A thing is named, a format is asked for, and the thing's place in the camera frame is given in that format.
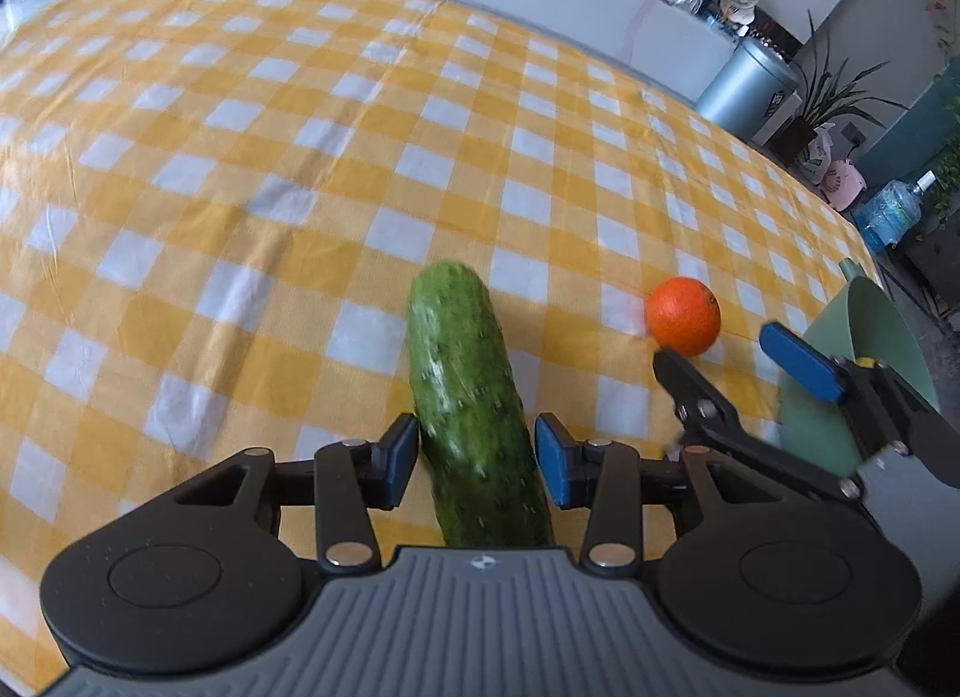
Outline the large orange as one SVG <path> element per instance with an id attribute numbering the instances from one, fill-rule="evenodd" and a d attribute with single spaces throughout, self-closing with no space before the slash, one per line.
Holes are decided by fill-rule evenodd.
<path id="1" fill-rule="evenodd" d="M 646 301 L 647 333 L 661 348 L 683 357 L 706 353 L 721 333 L 721 307 L 700 280 L 674 277 L 659 284 Z"/>

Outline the green cucumber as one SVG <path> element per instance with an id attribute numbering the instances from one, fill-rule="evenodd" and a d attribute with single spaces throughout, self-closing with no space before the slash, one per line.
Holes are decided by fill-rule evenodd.
<path id="1" fill-rule="evenodd" d="M 416 275 L 407 299 L 407 351 L 444 543 L 555 543 L 505 338 L 487 286 L 470 266 L 444 260 Z"/>

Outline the dark grey drawer cabinet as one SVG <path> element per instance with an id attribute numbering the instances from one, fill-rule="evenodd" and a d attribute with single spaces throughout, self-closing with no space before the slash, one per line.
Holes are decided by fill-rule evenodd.
<path id="1" fill-rule="evenodd" d="M 958 247 L 958 213 L 953 211 L 937 227 L 919 226 L 908 232 L 895 248 L 901 265 L 944 312 L 958 309 Z"/>

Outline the blue water jug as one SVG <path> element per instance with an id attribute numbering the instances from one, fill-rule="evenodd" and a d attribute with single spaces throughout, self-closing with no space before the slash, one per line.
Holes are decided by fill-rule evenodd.
<path id="1" fill-rule="evenodd" d="M 924 193 L 935 181 L 932 170 L 909 184 L 890 181 L 854 211 L 854 224 L 872 252 L 882 254 L 885 248 L 898 244 L 921 221 Z"/>

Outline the pink piggy fan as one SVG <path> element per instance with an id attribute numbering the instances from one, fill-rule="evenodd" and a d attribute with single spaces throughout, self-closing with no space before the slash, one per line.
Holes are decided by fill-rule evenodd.
<path id="1" fill-rule="evenodd" d="M 828 166 L 818 190 L 828 205 L 843 213 L 861 199 L 866 181 L 850 160 L 836 160 Z"/>

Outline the tall leafy potted plant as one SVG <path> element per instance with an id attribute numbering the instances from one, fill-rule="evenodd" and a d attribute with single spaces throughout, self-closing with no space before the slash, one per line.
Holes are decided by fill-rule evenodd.
<path id="1" fill-rule="evenodd" d="M 817 138 L 817 131 L 838 121 L 839 117 L 857 117 L 867 124 L 884 128 L 884 124 L 866 109 L 867 104 L 907 110 L 905 104 L 877 96 L 866 88 L 867 80 L 887 68 L 887 62 L 878 62 L 851 73 L 848 70 L 850 60 L 843 59 L 839 64 L 833 62 L 830 33 L 818 34 L 812 13 L 807 13 L 807 25 L 811 37 L 805 48 L 811 53 L 811 64 L 794 64 L 800 75 L 800 107 L 768 143 L 770 153 L 784 167 L 799 163 L 800 154 Z"/>

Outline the silver pedal trash bin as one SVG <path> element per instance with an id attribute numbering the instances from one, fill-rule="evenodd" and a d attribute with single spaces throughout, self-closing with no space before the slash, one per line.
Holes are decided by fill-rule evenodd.
<path id="1" fill-rule="evenodd" d="M 745 37 L 701 93 L 695 110 L 705 121 L 748 142 L 799 83 L 799 71 L 775 49 Z"/>

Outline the yellow checkered tablecloth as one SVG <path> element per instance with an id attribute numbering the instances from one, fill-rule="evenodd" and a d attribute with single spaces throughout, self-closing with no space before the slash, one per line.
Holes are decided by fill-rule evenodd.
<path id="1" fill-rule="evenodd" d="M 529 413 L 657 452 L 647 294 L 703 281 L 703 374 L 776 432 L 768 320 L 867 250 L 719 128 L 441 0 L 60 0 L 2 36 L 2 674 L 62 671 L 39 582 L 249 445 L 308 458 L 407 410 L 405 301 L 485 280 Z"/>

